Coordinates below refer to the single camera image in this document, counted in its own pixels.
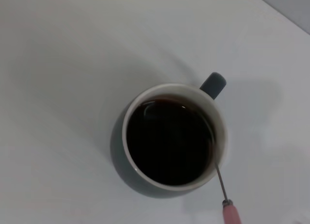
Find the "tabletop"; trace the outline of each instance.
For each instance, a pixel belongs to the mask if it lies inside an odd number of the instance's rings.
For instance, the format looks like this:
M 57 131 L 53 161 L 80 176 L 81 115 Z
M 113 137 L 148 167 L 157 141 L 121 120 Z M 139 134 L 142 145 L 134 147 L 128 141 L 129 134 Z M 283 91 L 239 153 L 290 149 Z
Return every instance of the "tabletop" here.
M 1 221 L 223 224 L 218 178 L 156 199 L 110 158 L 137 94 L 216 71 L 221 171 L 243 223 L 309 223 L 309 52 L 310 36 L 261 0 L 1 0 Z

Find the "dark gray handle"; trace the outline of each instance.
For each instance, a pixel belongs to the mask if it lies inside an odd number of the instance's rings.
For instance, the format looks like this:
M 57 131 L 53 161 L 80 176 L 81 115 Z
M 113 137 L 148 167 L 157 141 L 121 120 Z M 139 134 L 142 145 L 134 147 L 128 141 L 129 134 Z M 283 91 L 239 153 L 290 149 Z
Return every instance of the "dark gray handle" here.
M 200 89 L 206 92 L 212 99 L 215 99 L 225 86 L 226 80 L 224 77 L 217 72 L 213 72 Z

